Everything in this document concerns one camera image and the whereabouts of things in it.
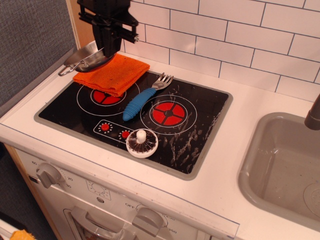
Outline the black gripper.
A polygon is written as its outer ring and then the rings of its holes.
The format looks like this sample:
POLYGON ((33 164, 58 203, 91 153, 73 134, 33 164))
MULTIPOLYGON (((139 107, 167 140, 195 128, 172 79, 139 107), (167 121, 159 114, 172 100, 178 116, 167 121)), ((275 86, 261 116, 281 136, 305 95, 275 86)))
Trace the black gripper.
POLYGON ((97 49, 102 48, 110 58, 117 53, 122 39, 135 43, 139 40, 139 22, 129 13, 129 0, 78 0, 79 19, 92 25, 97 49))

